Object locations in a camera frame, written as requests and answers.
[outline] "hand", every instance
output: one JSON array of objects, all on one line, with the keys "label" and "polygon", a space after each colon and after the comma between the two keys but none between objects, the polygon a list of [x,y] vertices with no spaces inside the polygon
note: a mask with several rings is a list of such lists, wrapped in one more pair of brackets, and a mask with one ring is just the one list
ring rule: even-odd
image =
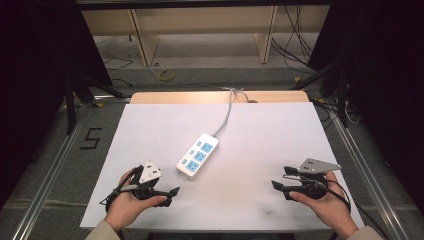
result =
[{"label": "hand", "polygon": [[[131,172],[126,172],[119,182],[125,180],[125,177]],[[139,200],[130,192],[119,194],[112,202],[109,212],[106,215],[105,221],[113,228],[115,232],[119,232],[122,228],[130,225],[147,208],[156,206],[167,198],[166,196],[154,196],[146,200]]]},{"label": "hand", "polygon": [[[337,182],[336,175],[333,172],[326,173],[326,178]],[[344,196],[343,190],[336,183],[329,181],[328,188],[340,196]],[[348,238],[358,230],[346,205],[333,194],[327,193],[324,197],[317,200],[294,191],[290,192],[290,196],[294,200],[310,207],[323,223],[334,229],[343,239]]]}]

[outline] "white cable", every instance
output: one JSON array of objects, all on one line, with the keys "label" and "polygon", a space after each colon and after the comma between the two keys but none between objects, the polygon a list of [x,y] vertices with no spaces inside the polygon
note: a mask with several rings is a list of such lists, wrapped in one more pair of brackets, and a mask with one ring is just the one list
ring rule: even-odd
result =
[{"label": "white cable", "polygon": [[218,128],[218,130],[216,130],[216,132],[214,134],[212,134],[212,137],[216,137],[216,135],[219,133],[219,131],[221,131],[221,129],[225,126],[225,124],[227,124],[228,122],[228,117],[230,116],[230,112],[231,112],[231,106],[233,105],[233,101],[232,101],[232,95],[233,92],[236,90],[234,88],[230,88],[230,100],[228,102],[228,111],[227,111],[227,116],[225,116],[224,122],[221,124],[221,126]]},{"label": "white cable", "polygon": [[349,114],[347,113],[347,105],[349,104],[349,102],[348,101],[346,101],[346,104],[345,104],[345,113],[346,113],[346,117],[347,117],[347,119],[349,119],[349,121],[351,122],[351,123],[353,123],[353,124],[358,124],[359,123],[359,121],[361,120],[361,117],[358,117],[358,120],[356,120],[356,121],[353,121],[350,117],[349,117]]},{"label": "white cable", "polygon": [[213,137],[216,137],[216,135],[219,133],[219,131],[221,131],[221,129],[227,124],[228,122],[228,118],[230,116],[230,112],[231,112],[231,106],[232,106],[232,95],[234,94],[234,96],[236,96],[236,93],[241,93],[244,95],[244,97],[246,98],[246,102],[249,102],[249,97],[247,96],[246,93],[243,92],[243,88],[238,90],[236,88],[229,88],[229,87],[218,87],[218,86],[213,86],[213,85],[177,85],[177,84],[169,84],[169,83],[164,83],[160,80],[159,76],[157,75],[157,73],[155,72],[155,70],[151,67],[148,66],[150,70],[152,70],[152,72],[155,74],[156,79],[159,81],[159,83],[161,83],[162,85],[169,85],[169,86],[177,86],[177,87],[203,87],[203,86],[208,86],[208,87],[213,87],[213,88],[217,88],[217,89],[223,89],[223,90],[229,90],[230,91],[230,99],[228,102],[228,111],[227,111],[227,115],[225,116],[224,122],[221,124],[221,126],[218,128],[218,130],[212,134]]}]

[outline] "white table surface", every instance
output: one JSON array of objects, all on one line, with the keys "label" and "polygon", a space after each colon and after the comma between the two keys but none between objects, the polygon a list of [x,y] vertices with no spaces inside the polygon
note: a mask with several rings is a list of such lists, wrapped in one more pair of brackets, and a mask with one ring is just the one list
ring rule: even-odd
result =
[{"label": "white table surface", "polygon": [[[99,202],[123,173],[148,159],[163,176],[158,191],[181,187],[169,208],[150,208],[129,228],[168,232],[294,232],[328,229],[308,207],[286,201],[271,180],[287,185],[284,166],[306,158],[337,163],[312,103],[233,104],[219,147],[193,180],[175,165],[202,134],[213,134],[228,104],[130,104],[125,107],[105,164],[81,222],[93,228],[105,217]],[[349,190],[340,171],[340,184]],[[352,205],[352,216],[363,222]]]}]

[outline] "white power strip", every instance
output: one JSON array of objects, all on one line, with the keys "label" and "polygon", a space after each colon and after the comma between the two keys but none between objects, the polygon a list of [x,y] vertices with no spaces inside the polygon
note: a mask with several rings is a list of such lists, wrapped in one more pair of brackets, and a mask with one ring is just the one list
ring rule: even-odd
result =
[{"label": "white power strip", "polygon": [[218,139],[203,133],[177,163],[180,176],[184,179],[194,179],[218,148],[218,142]]}]

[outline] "black tripod leg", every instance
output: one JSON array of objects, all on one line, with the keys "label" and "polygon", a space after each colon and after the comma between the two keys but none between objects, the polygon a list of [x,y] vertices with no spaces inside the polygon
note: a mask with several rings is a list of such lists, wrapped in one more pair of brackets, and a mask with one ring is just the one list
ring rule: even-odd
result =
[{"label": "black tripod leg", "polygon": [[296,85],[295,87],[291,88],[290,90],[301,90],[301,89],[305,88],[309,84],[314,83],[318,79],[324,77],[329,71],[332,70],[332,68],[333,68],[333,64],[329,64],[328,66],[326,66],[325,68],[319,70],[314,75],[312,75],[308,79],[300,82],[298,85]]},{"label": "black tripod leg", "polygon": [[347,95],[347,88],[346,88],[346,75],[342,68],[340,68],[340,83],[339,83],[339,100],[337,103],[337,109],[338,109],[338,117],[340,122],[342,122],[343,126],[347,128],[347,122],[346,122],[346,95]]},{"label": "black tripod leg", "polygon": [[123,93],[121,93],[121,92],[119,92],[119,91],[117,91],[117,90],[101,83],[100,81],[98,81],[98,80],[96,80],[96,79],[94,79],[90,76],[87,76],[83,73],[76,73],[76,77],[79,78],[80,80],[82,80],[82,82],[92,84],[95,87],[98,87],[101,90],[103,90],[107,93],[110,93],[117,98],[131,98],[131,95],[123,94]]},{"label": "black tripod leg", "polygon": [[65,99],[66,99],[66,112],[68,113],[68,131],[66,135],[69,135],[74,129],[76,124],[75,116],[75,103],[72,90],[72,78],[73,76],[68,76],[65,80]]}]

